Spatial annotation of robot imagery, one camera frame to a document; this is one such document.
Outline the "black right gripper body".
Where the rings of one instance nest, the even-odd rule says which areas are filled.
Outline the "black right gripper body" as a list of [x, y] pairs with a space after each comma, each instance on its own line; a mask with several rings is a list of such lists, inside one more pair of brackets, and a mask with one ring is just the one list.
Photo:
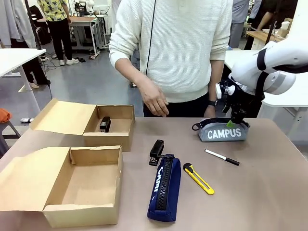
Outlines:
[[232, 110], [244, 110], [247, 113], [245, 92], [240, 87], [225, 87], [226, 100], [224, 105], [229, 105]]

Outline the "person's left hand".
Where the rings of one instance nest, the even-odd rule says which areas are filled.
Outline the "person's left hand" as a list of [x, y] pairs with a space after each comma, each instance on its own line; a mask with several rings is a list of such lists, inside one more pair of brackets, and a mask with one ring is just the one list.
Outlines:
[[214, 117], [215, 117], [215, 106], [208, 105], [204, 113], [204, 118], [214, 118]]

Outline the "person's right hand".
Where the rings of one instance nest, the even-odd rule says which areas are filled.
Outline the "person's right hand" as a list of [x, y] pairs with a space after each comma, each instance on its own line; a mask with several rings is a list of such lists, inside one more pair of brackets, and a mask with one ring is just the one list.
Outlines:
[[168, 102], [161, 90], [151, 81], [145, 80], [138, 85], [143, 101], [153, 115], [169, 115]]

